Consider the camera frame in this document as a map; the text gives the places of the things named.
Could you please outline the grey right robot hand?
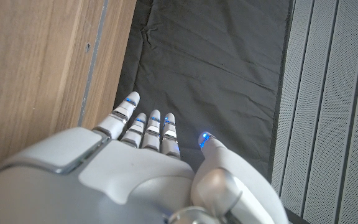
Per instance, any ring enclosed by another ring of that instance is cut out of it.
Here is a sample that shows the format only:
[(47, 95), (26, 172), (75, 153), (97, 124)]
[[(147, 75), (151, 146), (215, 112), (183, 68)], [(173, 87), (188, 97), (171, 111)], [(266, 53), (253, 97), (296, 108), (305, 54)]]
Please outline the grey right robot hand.
[(93, 129), (71, 128), (0, 166), (0, 223), (287, 223), (277, 193), (212, 134), (197, 170), (173, 114), (134, 116), (137, 92)]

